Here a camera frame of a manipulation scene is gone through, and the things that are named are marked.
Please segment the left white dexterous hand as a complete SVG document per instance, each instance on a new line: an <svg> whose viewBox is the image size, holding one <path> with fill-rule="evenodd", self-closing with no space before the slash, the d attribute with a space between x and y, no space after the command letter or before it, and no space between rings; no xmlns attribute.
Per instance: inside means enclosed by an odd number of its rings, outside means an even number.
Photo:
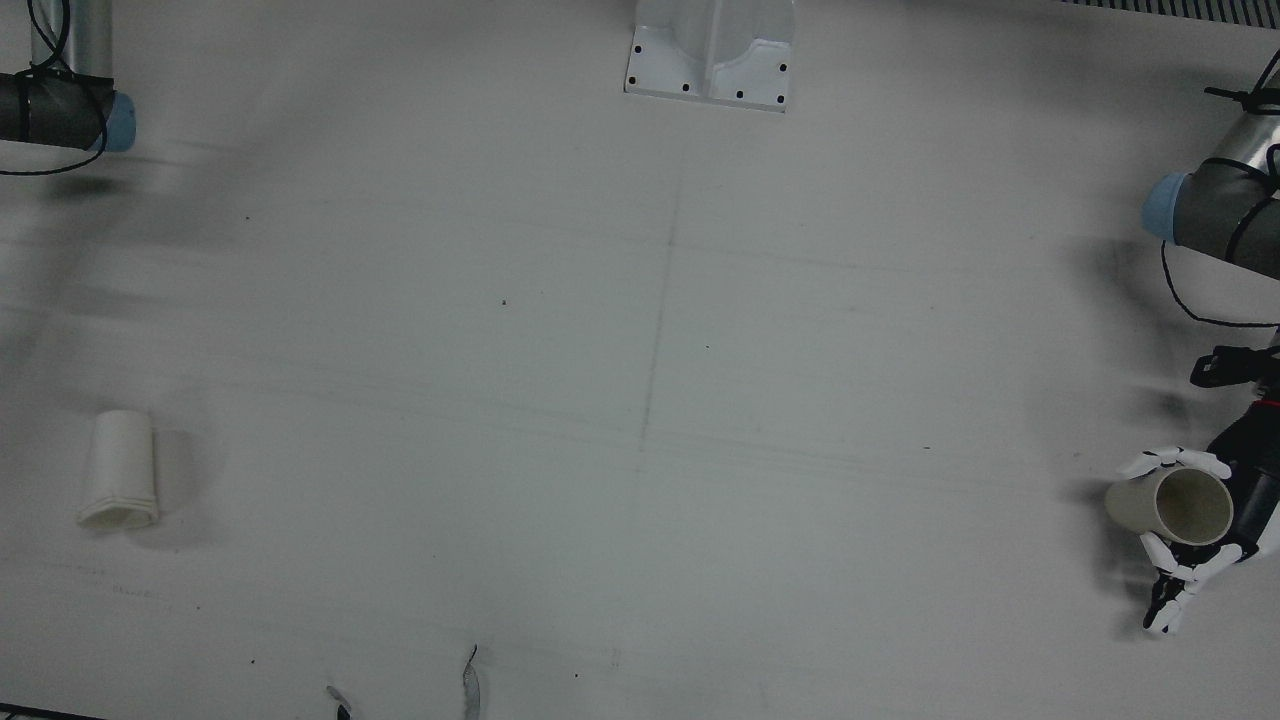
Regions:
<svg viewBox="0 0 1280 720"><path fill-rule="evenodd" d="M1196 469L1221 480L1231 497L1228 533L1212 544L1190 546L1139 536L1157 571L1142 626L1153 635L1178 632L1187 606L1203 585L1230 566L1277 551L1279 401L1256 400L1204 451L1181 446L1149 448L1120 470L1125 480L1160 469Z"/></svg>

